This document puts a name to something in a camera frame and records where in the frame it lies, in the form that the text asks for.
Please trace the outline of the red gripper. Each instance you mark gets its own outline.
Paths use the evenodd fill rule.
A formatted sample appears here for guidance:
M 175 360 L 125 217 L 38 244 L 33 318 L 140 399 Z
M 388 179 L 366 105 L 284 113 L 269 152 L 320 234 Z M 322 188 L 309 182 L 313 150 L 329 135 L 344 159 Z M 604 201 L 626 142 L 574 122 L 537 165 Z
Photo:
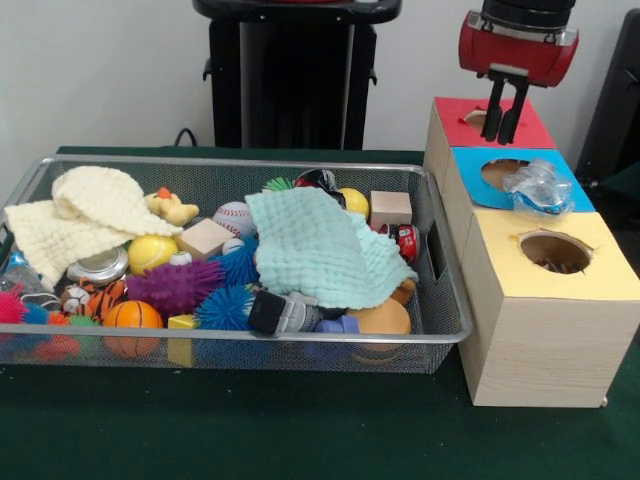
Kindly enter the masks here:
M 501 125 L 501 144 L 514 142 L 529 83 L 539 87 L 557 86 L 568 72 L 578 44 L 579 32 L 575 29 L 565 28 L 559 32 L 518 30 L 496 24 L 478 11 L 467 13 L 459 36 L 460 67 L 480 76 L 494 71 L 525 77 L 511 79 L 516 94 L 511 108 L 503 115 L 500 101 L 505 76 L 488 75 L 492 90 L 482 129 L 486 141 L 496 140 Z

